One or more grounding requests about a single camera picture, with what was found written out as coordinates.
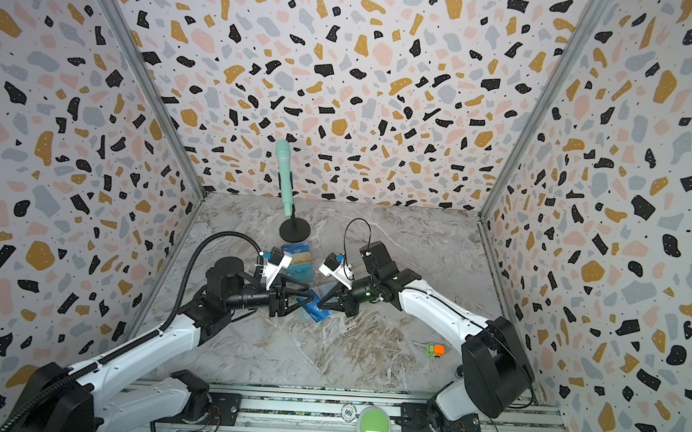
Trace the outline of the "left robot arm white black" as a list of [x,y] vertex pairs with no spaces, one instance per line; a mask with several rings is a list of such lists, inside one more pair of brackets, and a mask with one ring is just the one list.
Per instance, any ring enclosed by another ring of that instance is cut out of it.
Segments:
[[237,311],[267,310],[285,317],[308,305],[307,283],[283,274],[276,265],[250,275],[236,256],[223,257],[207,270],[205,286],[182,305],[172,322],[103,355],[68,367],[50,363],[26,384],[2,432],[128,432],[165,418],[187,424],[223,424],[209,384],[180,370],[144,390],[128,387],[155,367],[207,343],[234,321]]

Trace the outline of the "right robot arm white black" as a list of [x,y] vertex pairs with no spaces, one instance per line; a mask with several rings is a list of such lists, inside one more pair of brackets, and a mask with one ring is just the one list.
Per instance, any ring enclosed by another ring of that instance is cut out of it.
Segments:
[[427,401],[433,428],[478,413],[490,419],[532,389],[534,374],[512,322],[469,312],[440,294],[410,269],[400,269],[384,243],[359,251],[367,275],[356,278],[343,254],[331,253],[319,267],[337,284],[323,296],[321,310],[359,314],[363,303],[387,303],[429,326],[460,354],[457,380]]

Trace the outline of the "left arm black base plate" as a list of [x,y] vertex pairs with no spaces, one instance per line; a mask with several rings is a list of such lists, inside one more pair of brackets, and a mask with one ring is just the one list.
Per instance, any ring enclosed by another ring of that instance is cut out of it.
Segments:
[[195,393],[180,413],[161,418],[159,423],[212,429],[233,427],[237,423],[242,401],[243,397],[239,393]]

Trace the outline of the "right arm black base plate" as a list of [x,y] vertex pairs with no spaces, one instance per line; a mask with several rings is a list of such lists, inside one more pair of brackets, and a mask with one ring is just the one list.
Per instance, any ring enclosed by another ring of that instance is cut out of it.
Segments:
[[424,403],[402,403],[394,422],[401,432],[481,432],[476,414],[468,414],[458,420],[448,420],[439,409]]

